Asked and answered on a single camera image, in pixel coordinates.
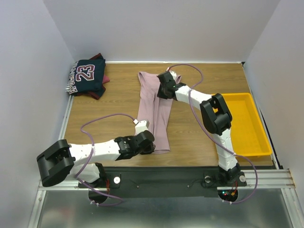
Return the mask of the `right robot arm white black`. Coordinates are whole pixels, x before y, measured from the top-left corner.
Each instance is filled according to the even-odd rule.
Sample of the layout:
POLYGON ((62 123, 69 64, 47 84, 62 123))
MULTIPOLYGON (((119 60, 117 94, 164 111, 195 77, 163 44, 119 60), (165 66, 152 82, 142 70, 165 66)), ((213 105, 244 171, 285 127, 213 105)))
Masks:
POLYGON ((215 143, 218 154, 218 179, 223 185, 245 182, 245 176, 236 159, 231 140, 232 114, 221 94, 209 95, 191 89, 184 83, 176 83, 172 71, 159 74, 160 86, 157 96, 174 99, 197 108, 201 112, 205 134, 215 143))

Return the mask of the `pink ribbed tank top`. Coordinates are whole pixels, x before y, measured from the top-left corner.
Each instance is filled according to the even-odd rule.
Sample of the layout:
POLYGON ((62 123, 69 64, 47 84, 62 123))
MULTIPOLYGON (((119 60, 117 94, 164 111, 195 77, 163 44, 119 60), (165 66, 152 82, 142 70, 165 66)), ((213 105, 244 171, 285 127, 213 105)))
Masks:
POLYGON ((140 102, 137 120, 149 121, 148 130, 155 138, 154 153, 167 153, 170 151, 167 126, 173 100, 157 96, 160 81, 156 74, 142 71, 138 73, 138 78, 140 82, 140 102))

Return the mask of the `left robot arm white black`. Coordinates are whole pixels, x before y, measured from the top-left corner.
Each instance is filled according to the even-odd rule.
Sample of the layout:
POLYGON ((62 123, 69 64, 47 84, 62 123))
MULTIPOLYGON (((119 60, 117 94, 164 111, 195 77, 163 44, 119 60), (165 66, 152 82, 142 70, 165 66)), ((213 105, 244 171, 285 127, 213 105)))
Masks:
POLYGON ((55 186, 76 177, 101 187, 106 177, 97 166, 101 161, 128 160, 138 154, 151 154, 153 149, 154 136, 148 130, 94 145, 58 140, 37 157, 42 186, 55 186))

